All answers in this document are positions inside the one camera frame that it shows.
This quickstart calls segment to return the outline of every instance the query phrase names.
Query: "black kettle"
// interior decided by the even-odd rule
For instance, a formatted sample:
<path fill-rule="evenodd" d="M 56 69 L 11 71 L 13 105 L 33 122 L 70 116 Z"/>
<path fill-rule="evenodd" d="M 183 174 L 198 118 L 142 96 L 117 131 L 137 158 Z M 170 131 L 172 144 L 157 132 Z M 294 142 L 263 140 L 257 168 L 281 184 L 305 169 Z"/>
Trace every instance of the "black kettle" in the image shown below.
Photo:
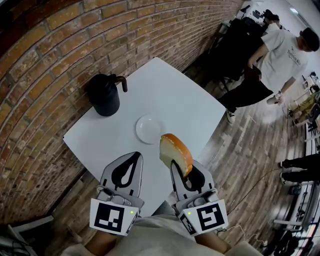
<path fill-rule="evenodd" d="M 97 74 L 90 79 L 86 87 L 89 101 L 97 113 L 103 117 L 112 116 L 120 107 L 117 82 L 122 83 L 122 89 L 126 93 L 128 91 L 126 78 L 115 74 Z"/>

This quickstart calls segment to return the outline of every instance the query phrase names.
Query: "white plate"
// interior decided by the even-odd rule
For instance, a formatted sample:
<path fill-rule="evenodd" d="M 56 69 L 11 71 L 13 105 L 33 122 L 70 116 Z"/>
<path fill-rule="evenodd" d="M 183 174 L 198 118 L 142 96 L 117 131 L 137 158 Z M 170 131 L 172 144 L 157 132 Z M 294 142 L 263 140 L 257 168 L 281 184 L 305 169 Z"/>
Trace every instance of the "white plate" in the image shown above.
<path fill-rule="evenodd" d="M 161 135 L 165 133 L 165 125 L 153 115 L 147 114 L 136 122 L 135 131 L 144 143 L 154 144 L 160 141 Z"/>

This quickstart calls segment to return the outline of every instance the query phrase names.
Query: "table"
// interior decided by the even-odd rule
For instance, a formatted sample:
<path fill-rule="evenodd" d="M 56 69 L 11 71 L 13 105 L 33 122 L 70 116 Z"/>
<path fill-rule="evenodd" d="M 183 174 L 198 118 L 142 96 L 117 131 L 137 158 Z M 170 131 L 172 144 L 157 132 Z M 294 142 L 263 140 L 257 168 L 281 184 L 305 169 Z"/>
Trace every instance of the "table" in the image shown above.
<path fill-rule="evenodd" d="M 119 110 L 100 116 L 90 108 L 63 140 L 100 181 L 105 167 L 122 155 L 143 157 L 140 198 L 142 217 L 150 216 L 173 191 L 169 169 L 159 159 L 159 143 L 145 144 L 136 135 L 137 120 L 152 114 L 175 134 L 197 159 L 225 113 L 225 107 L 184 74 L 153 58 L 127 78 L 128 92 L 118 90 Z"/>

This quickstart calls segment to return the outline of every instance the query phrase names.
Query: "bread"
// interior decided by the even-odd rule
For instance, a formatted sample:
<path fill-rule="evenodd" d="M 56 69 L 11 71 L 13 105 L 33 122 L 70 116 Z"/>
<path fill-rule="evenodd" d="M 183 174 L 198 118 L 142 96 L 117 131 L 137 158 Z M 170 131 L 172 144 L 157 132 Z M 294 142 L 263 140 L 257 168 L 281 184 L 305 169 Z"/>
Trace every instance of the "bread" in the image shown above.
<path fill-rule="evenodd" d="M 160 160 L 170 169 L 172 160 L 179 165 L 184 177 L 192 170 L 193 158 L 183 142 L 172 133 L 161 136 Z"/>

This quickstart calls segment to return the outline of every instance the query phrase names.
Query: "kettle handle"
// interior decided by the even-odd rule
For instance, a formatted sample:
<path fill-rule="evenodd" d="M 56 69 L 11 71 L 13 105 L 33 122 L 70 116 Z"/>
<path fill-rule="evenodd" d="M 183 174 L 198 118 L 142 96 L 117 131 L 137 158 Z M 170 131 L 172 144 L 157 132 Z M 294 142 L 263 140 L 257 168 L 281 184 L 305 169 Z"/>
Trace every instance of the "kettle handle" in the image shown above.
<path fill-rule="evenodd" d="M 122 83 L 122 89 L 126 93 L 128 91 L 126 78 L 124 76 L 117 76 L 115 79 L 116 79 L 117 82 L 121 82 Z"/>

